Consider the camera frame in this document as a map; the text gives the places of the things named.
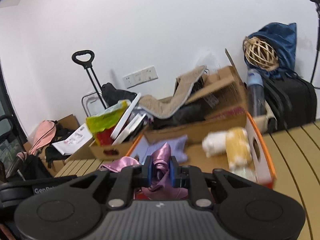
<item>rattan ball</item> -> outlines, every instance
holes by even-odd
[[[246,37],[243,41],[243,51],[246,59],[259,68],[267,71],[279,67],[276,51],[265,41],[258,37],[249,39]]]

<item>transparent bottle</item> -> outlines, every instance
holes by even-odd
[[[260,116],[266,113],[263,82],[256,69],[250,69],[247,77],[248,108],[251,116]]]

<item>black suitcase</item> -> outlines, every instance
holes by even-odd
[[[281,78],[263,76],[266,101],[276,108],[278,130],[301,126],[316,119],[317,98],[312,84],[296,73]]]

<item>satin ribbon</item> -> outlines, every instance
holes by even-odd
[[[141,188],[142,192],[153,200],[176,200],[184,198],[188,195],[185,188],[173,188],[170,183],[169,159],[171,156],[171,148],[165,143],[159,150],[152,155],[153,174],[151,186]],[[120,172],[122,168],[130,165],[139,164],[139,162],[131,157],[122,157],[112,163],[105,163],[100,169],[107,168],[114,172]]]

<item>brown fleece cloth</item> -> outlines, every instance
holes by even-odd
[[[181,106],[184,105],[191,94],[194,83],[202,76],[206,66],[196,67],[194,70],[178,77],[179,85],[169,103],[163,103],[153,96],[142,96],[139,106],[159,119],[170,118]]]

